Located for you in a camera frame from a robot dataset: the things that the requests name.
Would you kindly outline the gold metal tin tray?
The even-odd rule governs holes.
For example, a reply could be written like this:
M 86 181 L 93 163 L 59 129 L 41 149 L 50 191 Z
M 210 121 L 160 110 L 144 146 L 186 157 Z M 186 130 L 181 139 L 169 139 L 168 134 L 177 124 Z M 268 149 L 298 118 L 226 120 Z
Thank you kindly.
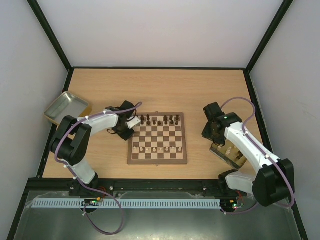
M 225 145 L 213 143 L 210 151 L 235 170 L 239 170 L 247 162 L 247 158 L 243 153 L 230 141 L 226 141 Z

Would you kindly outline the wooden chess board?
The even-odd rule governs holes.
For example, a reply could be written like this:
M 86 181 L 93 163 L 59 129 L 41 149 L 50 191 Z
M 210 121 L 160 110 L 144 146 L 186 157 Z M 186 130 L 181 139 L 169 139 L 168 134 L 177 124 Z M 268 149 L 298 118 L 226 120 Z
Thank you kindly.
M 185 119 L 182 112 L 137 115 L 140 123 L 128 140 L 128 165 L 186 165 Z

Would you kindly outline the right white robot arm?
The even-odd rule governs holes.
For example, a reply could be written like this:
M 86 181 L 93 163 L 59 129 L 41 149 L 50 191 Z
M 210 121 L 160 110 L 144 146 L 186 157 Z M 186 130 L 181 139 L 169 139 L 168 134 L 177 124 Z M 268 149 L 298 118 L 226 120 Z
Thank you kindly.
M 218 176 L 218 191 L 229 196 L 234 191 L 251 195 L 264 207 L 289 200 L 294 202 L 294 166 L 280 159 L 259 142 L 236 113 L 224 113 L 217 102 L 203 109 L 207 123 L 202 137 L 212 142 L 210 152 L 231 170 Z

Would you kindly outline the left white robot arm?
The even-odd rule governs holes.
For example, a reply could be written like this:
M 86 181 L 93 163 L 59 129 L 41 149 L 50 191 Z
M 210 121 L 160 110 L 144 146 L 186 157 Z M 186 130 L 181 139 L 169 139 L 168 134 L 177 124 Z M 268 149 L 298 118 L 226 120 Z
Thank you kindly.
M 135 133 L 134 127 L 141 122 L 137 117 L 141 105 L 141 102 L 133 104 L 126 100 L 119 107 L 109 106 L 96 114 L 78 118 L 65 116 L 49 144 L 55 161 L 63 164 L 75 180 L 89 186 L 98 179 L 86 160 L 91 136 L 111 130 L 113 135 L 129 140 Z

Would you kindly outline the silver metal tin lid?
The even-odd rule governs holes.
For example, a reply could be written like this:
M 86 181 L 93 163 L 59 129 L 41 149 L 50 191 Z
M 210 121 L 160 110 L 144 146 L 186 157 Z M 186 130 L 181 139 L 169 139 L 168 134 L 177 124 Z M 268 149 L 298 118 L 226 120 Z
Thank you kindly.
M 85 117 L 92 112 L 92 105 L 86 100 L 68 92 L 63 92 L 43 113 L 53 124 L 59 126 L 65 116 Z

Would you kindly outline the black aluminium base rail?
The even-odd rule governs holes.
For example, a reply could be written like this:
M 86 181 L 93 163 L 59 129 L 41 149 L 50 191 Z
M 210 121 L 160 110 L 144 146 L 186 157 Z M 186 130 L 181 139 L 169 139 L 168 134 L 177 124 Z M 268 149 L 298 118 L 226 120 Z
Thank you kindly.
M 126 192 L 182 192 L 204 197 L 236 198 L 247 194 L 240 190 L 222 188 L 218 179 L 111 179 L 100 178 L 95 189 L 108 194 Z M 67 191 L 71 196 L 89 197 L 99 193 L 88 190 L 72 178 L 29 178 L 24 193 L 30 191 Z

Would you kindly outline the right black frame post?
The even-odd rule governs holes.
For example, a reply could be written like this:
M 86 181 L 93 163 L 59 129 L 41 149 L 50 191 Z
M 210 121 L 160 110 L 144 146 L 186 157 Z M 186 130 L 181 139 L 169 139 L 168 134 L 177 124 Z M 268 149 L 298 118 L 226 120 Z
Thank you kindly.
M 268 43 L 270 42 L 271 38 L 273 37 L 274 33 L 276 32 L 278 26 L 282 22 L 283 18 L 285 17 L 286 13 L 290 9 L 294 0 L 283 0 L 279 9 L 277 10 L 275 16 L 273 17 L 269 27 L 267 28 L 265 34 L 263 35 L 260 43 L 258 44 L 254 54 L 252 55 L 248 65 L 245 68 L 245 74 L 249 75 L 250 72 L 255 67 L 256 63 L 258 62 L 259 58 L 261 57 L 262 53 L 264 52 L 265 48 L 267 47 Z

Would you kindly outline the black frame post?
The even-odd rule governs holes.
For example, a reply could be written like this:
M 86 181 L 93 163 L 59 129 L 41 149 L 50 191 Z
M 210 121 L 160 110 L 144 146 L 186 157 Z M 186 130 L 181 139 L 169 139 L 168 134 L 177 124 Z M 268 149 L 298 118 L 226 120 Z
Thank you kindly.
M 270 42 L 271 38 L 273 37 L 274 33 L 276 32 L 278 26 L 282 22 L 283 18 L 285 17 L 286 13 L 290 9 L 294 0 L 283 0 L 279 9 L 277 10 L 275 16 L 273 17 L 269 27 L 267 28 L 265 34 L 263 35 L 260 43 L 258 44 L 254 54 L 252 55 L 248 65 L 245 68 L 245 74 L 249 75 L 250 72 L 255 67 L 256 63 L 258 62 L 259 58 L 261 57 L 262 53 L 264 52 L 265 48 L 267 47 L 268 43 Z
M 42 29 L 44 30 L 46 36 L 48 37 L 50 43 L 52 44 L 55 52 L 57 53 L 60 61 L 62 62 L 65 69 L 70 72 L 72 70 L 72 65 L 68 60 L 61 44 L 59 43 L 50 23 L 48 22 L 41 6 L 39 5 L 37 0 L 27 0 L 31 10 L 33 11 L 35 17 L 37 18 L 38 22 L 40 23 Z

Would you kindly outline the left black frame post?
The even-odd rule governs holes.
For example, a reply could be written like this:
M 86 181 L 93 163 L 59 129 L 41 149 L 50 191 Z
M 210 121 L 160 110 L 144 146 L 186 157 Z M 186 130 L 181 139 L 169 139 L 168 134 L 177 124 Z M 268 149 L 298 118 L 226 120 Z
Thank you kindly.
M 50 23 L 48 22 L 41 6 L 39 5 L 37 0 L 27 0 L 31 10 L 33 11 L 35 17 L 37 18 L 38 22 L 40 23 L 42 29 L 44 30 L 46 36 L 48 37 L 50 43 L 52 44 L 55 52 L 57 53 L 60 61 L 62 62 L 65 69 L 70 72 L 72 70 L 72 65 L 68 60 L 61 44 L 59 43 Z

